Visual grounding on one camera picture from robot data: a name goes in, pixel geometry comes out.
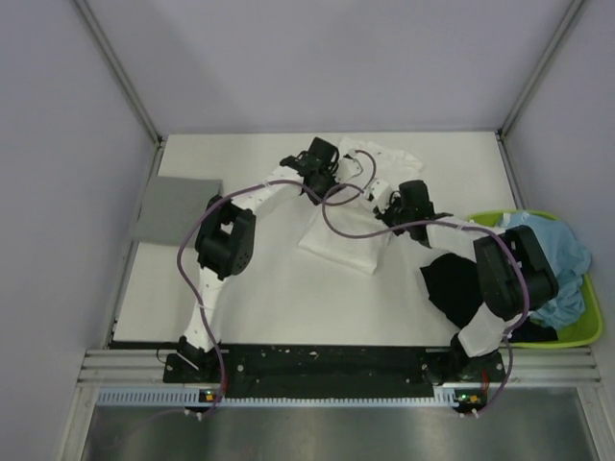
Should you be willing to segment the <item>white daisy print t shirt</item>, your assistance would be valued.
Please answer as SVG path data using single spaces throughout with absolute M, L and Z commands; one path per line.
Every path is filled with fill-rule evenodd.
M 345 136 L 338 144 L 341 156 L 351 149 L 364 171 L 319 206 L 310 218 L 298 248 L 366 275 L 376 271 L 391 234 L 386 224 L 363 203 L 363 193 L 374 179 L 387 181 L 394 191 L 402 182 L 417 180 L 424 163 L 408 151 L 383 147 Z

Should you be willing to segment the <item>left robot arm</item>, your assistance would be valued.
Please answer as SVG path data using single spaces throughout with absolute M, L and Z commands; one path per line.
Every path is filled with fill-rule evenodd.
M 258 219 L 301 194 L 306 194 L 313 204 L 321 204 L 336 185 L 339 159 L 337 147 L 315 137 L 305 151 L 283 158 L 262 182 L 225 197 L 212 197 L 204 215 L 188 232 L 195 238 L 199 281 L 193 282 L 183 267 L 187 246 L 183 242 L 176 263 L 195 296 L 195 307 L 179 340 L 177 354 L 195 379 L 212 378 L 217 372 L 217 361 L 223 360 L 213 332 L 216 303 L 227 279 L 241 274 L 251 261 Z

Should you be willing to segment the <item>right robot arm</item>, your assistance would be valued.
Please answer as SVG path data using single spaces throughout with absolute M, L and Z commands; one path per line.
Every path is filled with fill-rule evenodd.
M 556 296 L 554 271 L 529 226 L 496 229 L 437 213 L 419 180 L 375 198 L 375 216 L 395 234 L 442 253 L 420 270 L 430 302 L 458 329 L 432 370 L 439 379 L 473 378 L 531 310 Z

